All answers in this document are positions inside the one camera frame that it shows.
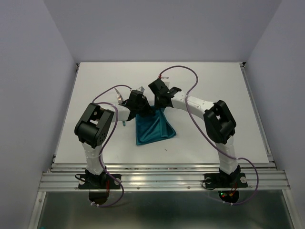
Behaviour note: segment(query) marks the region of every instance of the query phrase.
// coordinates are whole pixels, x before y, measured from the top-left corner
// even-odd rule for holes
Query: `white wall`
[[[305,1],[284,0],[246,64],[279,168],[305,217]]]
[[[75,77],[41,0],[0,1],[0,228],[27,228]]]
[[[246,61],[280,0],[44,0],[81,61]]]

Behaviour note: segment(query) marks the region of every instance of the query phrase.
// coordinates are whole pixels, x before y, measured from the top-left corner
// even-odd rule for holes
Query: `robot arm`
[[[149,87],[155,95],[155,107],[172,107],[187,111],[186,94],[181,89],[176,87],[169,89],[161,79],[155,80]],[[221,100],[213,103],[188,96],[188,107],[193,115],[204,120],[207,134],[216,146],[232,158],[236,158],[233,146],[236,122],[226,103]],[[129,99],[122,102],[117,108],[118,121],[130,121],[137,114],[140,116],[154,114],[147,98],[142,91],[138,90],[132,90]],[[75,127],[75,134],[82,142],[87,157],[87,170],[92,174],[99,175],[102,172],[98,156],[108,134],[110,124],[115,121],[114,113],[114,108],[104,109],[98,103],[91,103]],[[228,183],[235,182],[240,173],[237,161],[220,152],[218,152],[218,155],[220,174],[225,176]]]

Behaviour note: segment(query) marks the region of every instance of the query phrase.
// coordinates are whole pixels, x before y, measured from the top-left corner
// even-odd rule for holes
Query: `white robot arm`
[[[164,87],[166,88],[166,90],[168,90],[168,92],[170,91],[168,89],[168,87],[160,80],[156,80],[157,82],[153,82],[152,84],[154,85],[158,85],[158,83],[161,84],[160,87]],[[181,91],[180,89],[174,88],[174,94],[171,95],[170,99],[168,98],[163,98],[162,99],[162,95],[158,94],[156,92],[156,89],[153,88],[154,85],[150,84],[150,88],[152,88],[154,94],[156,95],[155,98],[155,105],[157,106],[161,106],[161,107],[167,107],[170,106],[172,108],[176,108],[176,109],[181,109],[184,111],[187,111],[186,109],[186,104],[185,104],[185,98],[186,98],[186,94]],[[131,119],[133,119],[135,117],[136,114],[140,114],[140,115],[149,115],[152,113],[151,108],[149,106],[149,103],[146,99],[146,97],[143,95],[143,91],[137,91],[137,90],[132,90],[131,95],[129,97],[129,99],[127,101],[124,101],[121,105],[117,105],[116,106],[118,109],[118,121],[129,121]],[[211,119],[206,115],[208,113],[208,111],[211,111],[213,109],[215,109],[215,103],[213,102],[209,102],[209,101],[205,101],[199,98],[195,98],[192,96],[188,96],[188,107],[190,112],[203,119],[206,123],[206,125],[210,124]],[[102,143],[105,140],[107,133],[104,131],[102,133],[102,131],[99,133],[100,137],[97,139],[100,139],[100,142],[93,144],[92,141],[88,141],[88,139],[86,140],[87,134],[84,132],[86,131],[87,133],[90,133],[90,129],[89,126],[87,126],[87,128],[84,128],[85,125],[83,125],[84,123],[87,122],[88,125],[90,125],[92,128],[95,128],[94,132],[94,136],[97,136],[98,132],[97,132],[97,126],[94,126],[95,124],[93,124],[92,122],[90,122],[90,118],[91,120],[99,120],[102,121],[100,127],[105,128],[105,130],[107,130],[107,128],[109,129],[110,127],[110,122],[114,122],[116,120],[116,116],[113,115],[115,112],[115,109],[113,107],[110,107],[108,109],[104,109],[101,108],[100,106],[98,106],[98,103],[96,105],[94,104],[90,104],[87,108],[87,110],[85,111],[85,113],[83,114],[81,120],[79,121],[78,125],[75,128],[75,134],[79,137],[79,140],[82,142],[85,154],[86,154],[86,158],[87,158],[87,170],[95,175],[99,175],[103,169],[100,165],[99,162],[99,154],[102,148]],[[219,119],[225,119],[224,117],[221,117],[221,115],[216,115],[214,118],[217,118],[216,121],[216,127],[217,125],[220,126]],[[212,140],[215,142],[216,146],[221,149],[222,151],[224,151],[226,154],[228,154],[229,156],[231,156],[232,158],[235,158],[235,151],[234,151],[234,146],[233,146],[233,142],[234,142],[234,137],[233,135],[229,135],[226,139],[213,139]],[[218,152],[218,156],[219,156],[219,169],[230,175],[232,174],[237,168],[238,168],[238,163],[235,159],[231,159],[225,155],[223,155],[222,153]]]

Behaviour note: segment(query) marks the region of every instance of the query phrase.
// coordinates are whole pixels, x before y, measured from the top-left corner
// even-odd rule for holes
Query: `white backdrop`
[[[245,62],[281,2],[44,1],[77,62]]]
[[[41,0],[0,1],[0,228],[28,228],[76,65]]]
[[[305,1],[284,0],[247,63],[272,154],[278,167],[287,174],[302,219],[305,219],[304,11]]]
[[[85,163],[84,150],[74,135],[74,128],[92,99],[117,84],[127,84],[136,89],[144,86],[145,95],[153,100],[147,87],[165,68],[181,64],[193,68],[199,75],[199,83],[192,95],[207,101],[227,102],[236,122],[235,150],[256,163],[268,162],[250,98],[239,63],[169,63],[169,62],[117,62],[81,63],[71,102],[63,127],[55,163]],[[186,69],[172,69],[171,87],[187,91],[195,82],[194,75]],[[127,88],[118,88],[126,99]],[[98,101],[116,103],[114,90]],[[189,115],[182,110],[166,108],[165,115],[177,132],[177,136],[143,146],[136,145],[135,120],[118,124],[112,139],[103,152],[105,163],[219,163],[218,154],[200,135]],[[196,119],[203,130],[204,122]]]

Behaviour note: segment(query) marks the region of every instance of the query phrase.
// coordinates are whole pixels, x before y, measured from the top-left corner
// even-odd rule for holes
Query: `metal extrusion bar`
[[[299,215],[299,212],[296,208],[295,201],[292,197],[291,190],[283,190],[283,195],[285,198],[285,202],[286,202],[294,229],[303,229],[304,225],[303,225],[302,219]]]
[[[28,229],[33,229],[33,228],[37,228],[38,227],[38,223],[39,223],[39,218],[41,215],[41,211],[42,211],[42,207],[43,207],[43,203],[46,197],[46,193],[45,192],[39,192],[37,193],[37,197],[35,200],[35,204],[34,204],[34,208],[32,211],[32,215],[30,217],[30,223],[28,226]]]
[[[272,155],[268,155],[269,163],[255,163],[257,168],[276,169]],[[252,168],[248,163],[240,163],[241,168]],[[84,170],[86,164],[56,164],[53,163],[51,172],[79,172]],[[210,171],[219,168],[219,164],[107,164],[111,169],[203,169]]]
[[[243,77],[244,77],[244,82],[246,84],[247,91],[249,93],[249,97],[250,97],[250,100],[251,100],[253,111],[254,111],[254,114],[255,114],[255,117],[256,117],[256,120],[257,120],[259,131],[261,133],[261,136],[262,136],[262,139],[263,139],[263,142],[264,142],[267,154],[271,154],[270,146],[268,144],[267,137],[266,137],[266,134],[265,134],[265,131],[264,131],[264,126],[263,126],[261,117],[260,117],[260,115],[258,113],[258,110],[257,110],[257,107],[256,107],[256,103],[255,103],[255,100],[254,100],[254,97],[253,97],[253,94],[252,94],[252,90],[250,88],[250,84],[249,84],[249,81],[248,81],[246,69],[245,69],[245,66],[242,63],[240,63],[240,69],[241,69]]]
[[[253,190],[256,185],[256,175],[253,170],[243,170],[249,187],[243,190]],[[122,184],[125,191],[206,191],[201,187],[204,174],[201,170],[149,170],[146,172],[131,172],[128,169],[121,171]],[[78,181],[75,173],[44,173],[41,177],[39,191],[87,191],[78,190]],[[260,190],[290,189],[284,171],[259,170]]]

